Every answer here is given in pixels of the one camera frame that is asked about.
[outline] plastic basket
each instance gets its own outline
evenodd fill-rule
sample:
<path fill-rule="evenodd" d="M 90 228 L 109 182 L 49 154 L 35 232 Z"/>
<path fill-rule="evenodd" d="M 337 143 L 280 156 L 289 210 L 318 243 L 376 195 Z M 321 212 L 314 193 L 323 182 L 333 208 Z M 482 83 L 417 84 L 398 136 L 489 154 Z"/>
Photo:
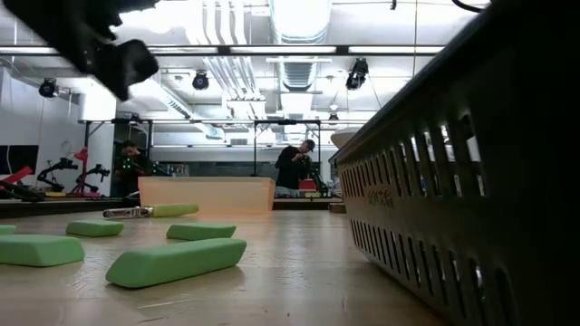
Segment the plastic basket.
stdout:
<path fill-rule="evenodd" d="M 549 26 L 522 12 L 489 7 L 331 158 L 358 249 L 457 325 L 558 324 L 554 116 L 525 49 Z"/>

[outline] man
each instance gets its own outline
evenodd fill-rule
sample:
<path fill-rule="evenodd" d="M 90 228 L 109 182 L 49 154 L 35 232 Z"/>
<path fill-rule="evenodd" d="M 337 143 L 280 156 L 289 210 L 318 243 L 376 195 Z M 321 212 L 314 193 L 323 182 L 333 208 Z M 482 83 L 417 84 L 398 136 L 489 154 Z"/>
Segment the man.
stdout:
<path fill-rule="evenodd" d="M 275 183 L 276 197 L 299 197 L 298 183 L 308 176 L 309 158 L 306 153 L 314 151 L 316 144 L 313 140 L 307 139 L 297 149 L 293 146 L 288 146 L 275 163 L 275 167 L 279 169 L 278 180 Z"/>
<path fill-rule="evenodd" d="M 144 157 L 137 145 L 125 140 L 121 144 L 121 156 L 115 159 L 115 174 L 113 178 L 113 194 L 115 197 L 125 197 L 139 190 L 137 179 L 145 175 L 143 170 Z"/>

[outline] black spotlight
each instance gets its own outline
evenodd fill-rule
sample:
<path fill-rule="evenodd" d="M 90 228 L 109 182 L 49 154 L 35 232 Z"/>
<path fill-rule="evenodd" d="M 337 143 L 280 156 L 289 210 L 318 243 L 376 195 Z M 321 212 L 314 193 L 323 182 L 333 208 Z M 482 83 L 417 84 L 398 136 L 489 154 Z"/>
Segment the black spotlight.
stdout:
<path fill-rule="evenodd" d="M 47 99 L 53 99 L 58 96 L 58 87 L 56 87 L 55 78 L 44 78 L 44 82 L 38 88 L 40 96 Z"/>
<path fill-rule="evenodd" d="M 349 91 L 356 91 L 363 86 L 366 81 L 366 75 L 369 73 L 369 65 L 366 63 L 366 59 L 357 58 L 354 63 L 353 68 L 348 73 L 348 79 L 346 80 L 346 89 Z"/>
<path fill-rule="evenodd" d="M 196 77 L 193 79 L 191 85 L 198 91 L 203 91 L 209 87 L 209 80 L 206 71 L 196 71 Z"/>

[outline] ceiling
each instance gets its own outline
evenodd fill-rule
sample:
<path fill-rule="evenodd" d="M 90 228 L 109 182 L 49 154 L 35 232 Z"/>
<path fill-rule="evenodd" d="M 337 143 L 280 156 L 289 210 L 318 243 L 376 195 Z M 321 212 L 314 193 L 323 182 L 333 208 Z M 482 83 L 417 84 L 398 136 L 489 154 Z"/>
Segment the ceiling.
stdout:
<path fill-rule="evenodd" d="M 172 1 L 179 7 L 184 1 Z M 245 32 L 251 44 L 271 43 L 270 17 L 267 0 L 245 0 Z M 469 0 L 470 5 L 486 5 L 485 0 Z M 451 0 L 399 0 L 395 10 L 391 1 L 335 0 L 326 38 L 333 44 L 446 44 L 475 14 L 456 7 Z M 176 17 L 160 18 L 166 33 L 155 33 L 146 26 L 124 25 L 116 30 L 120 42 L 137 38 L 147 44 L 189 44 Z M 38 36 L 0 8 L 0 44 L 42 44 Z M 320 64 L 315 83 L 309 91 L 321 91 L 312 100 L 312 110 L 328 112 L 331 103 L 338 110 L 375 112 L 430 60 L 430 57 L 369 57 L 369 77 L 357 91 L 346 91 L 347 72 L 355 57 L 332 57 L 332 62 Z M 276 66 L 264 57 L 252 57 L 257 87 L 266 98 L 266 112 L 280 110 L 279 82 Z M 5 66 L 11 66 L 2 60 Z M 33 81 L 56 77 L 59 84 L 73 91 L 82 91 L 83 81 L 70 64 L 58 58 L 17 57 L 14 66 L 20 75 Z M 194 91 L 191 86 L 195 71 L 207 69 L 199 57 L 160 57 L 161 83 L 172 89 L 189 105 L 222 105 L 222 90 L 209 75 L 209 88 Z M 155 103 L 139 104 L 155 110 Z"/>

